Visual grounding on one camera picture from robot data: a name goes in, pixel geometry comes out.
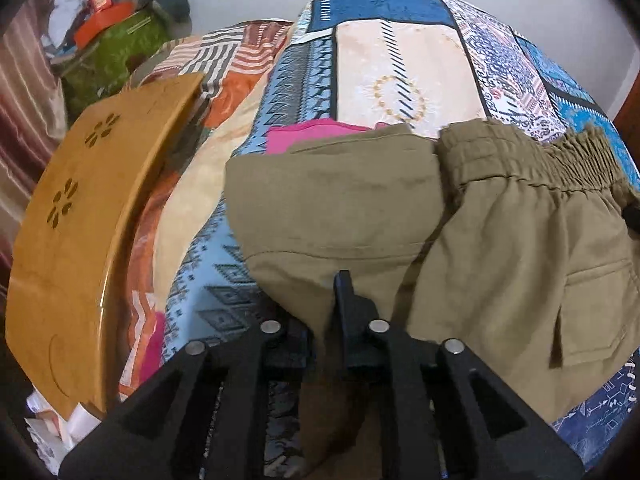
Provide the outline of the white papers pile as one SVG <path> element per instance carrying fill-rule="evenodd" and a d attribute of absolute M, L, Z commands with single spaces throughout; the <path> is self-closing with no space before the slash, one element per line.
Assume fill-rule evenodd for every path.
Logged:
<path fill-rule="evenodd" d="M 80 403 L 65 419 L 37 389 L 27 397 L 26 404 L 29 415 L 25 422 L 37 455 L 47 470 L 57 476 L 65 456 L 101 421 Z"/>

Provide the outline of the orange box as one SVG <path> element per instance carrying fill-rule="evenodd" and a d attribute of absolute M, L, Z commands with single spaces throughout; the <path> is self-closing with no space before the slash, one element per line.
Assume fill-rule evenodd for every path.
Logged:
<path fill-rule="evenodd" d="M 101 32 L 134 14 L 134 4 L 118 0 L 89 0 L 89 15 L 74 32 L 74 43 L 78 49 L 90 44 Z"/>

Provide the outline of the olive brown pants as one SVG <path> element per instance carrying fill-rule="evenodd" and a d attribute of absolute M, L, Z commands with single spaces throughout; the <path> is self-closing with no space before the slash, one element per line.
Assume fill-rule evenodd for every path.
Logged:
<path fill-rule="evenodd" d="M 384 320 L 458 338 L 537 414 L 587 400 L 639 345 L 639 205 L 602 129 L 541 143 L 492 119 L 404 125 L 230 158 L 226 215 L 250 277 L 314 333 L 300 395 L 313 479 L 381 470 L 330 334 L 341 270 Z"/>

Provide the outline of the green patterned storage bag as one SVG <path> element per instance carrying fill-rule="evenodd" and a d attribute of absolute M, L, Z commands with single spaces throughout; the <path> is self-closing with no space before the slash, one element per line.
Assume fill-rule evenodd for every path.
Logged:
<path fill-rule="evenodd" d="M 85 49 L 54 66 L 71 125 L 91 104 L 122 90 L 134 70 L 169 40 L 164 23 L 141 10 L 100 32 Z"/>

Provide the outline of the striped red brown curtain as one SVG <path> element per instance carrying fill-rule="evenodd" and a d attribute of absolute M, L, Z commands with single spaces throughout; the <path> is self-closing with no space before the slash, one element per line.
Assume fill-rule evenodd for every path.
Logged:
<path fill-rule="evenodd" d="M 52 0 L 25 0 L 1 36 L 1 286 L 32 193 L 67 131 L 62 82 L 41 42 Z"/>

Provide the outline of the pink folded cloth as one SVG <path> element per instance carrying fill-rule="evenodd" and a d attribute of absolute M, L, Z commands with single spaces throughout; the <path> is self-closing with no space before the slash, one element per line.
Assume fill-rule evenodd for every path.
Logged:
<path fill-rule="evenodd" d="M 292 145 L 300 142 L 349 136 L 366 131 L 369 131 L 369 128 L 337 122 L 331 118 L 308 120 L 292 126 L 271 127 L 267 131 L 266 154 L 283 154 Z"/>

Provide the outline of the blue patchwork bedspread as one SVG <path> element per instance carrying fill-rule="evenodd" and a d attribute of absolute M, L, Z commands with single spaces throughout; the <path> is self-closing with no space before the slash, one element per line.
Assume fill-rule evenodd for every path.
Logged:
<path fill-rule="evenodd" d="M 456 122 L 492 119 L 541 143 L 592 125 L 608 137 L 639 195 L 638 170 L 589 93 L 510 26 L 462 0 L 309 3 L 269 77 L 250 134 L 229 159 L 266 154 L 271 127 L 321 118 L 369 130 L 404 125 L 433 140 Z M 268 296 L 248 273 L 224 189 L 205 227 L 206 256 L 184 302 L 204 327 L 169 358 L 192 338 L 219 344 L 241 335 Z M 550 422 L 587 467 L 600 460 L 636 403 L 638 348 L 587 400 Z"/>

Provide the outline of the orange striped blanket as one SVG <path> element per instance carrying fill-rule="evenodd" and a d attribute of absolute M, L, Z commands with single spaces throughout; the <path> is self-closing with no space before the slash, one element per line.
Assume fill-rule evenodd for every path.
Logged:
<path fill-rule="evenodd" d="M 292 23 L 267 18 L 171 40 L 126 83 L 199 74 L 186 125 L 143 195 L 122 296 L 129 311 L 127 361 L 118 393 L 128 398 L 203 323 L 186 310 L 207 252 L 205 223 L 215 217 L 224 165 L 250 134 L 269 74 L 292 34 Z"/>

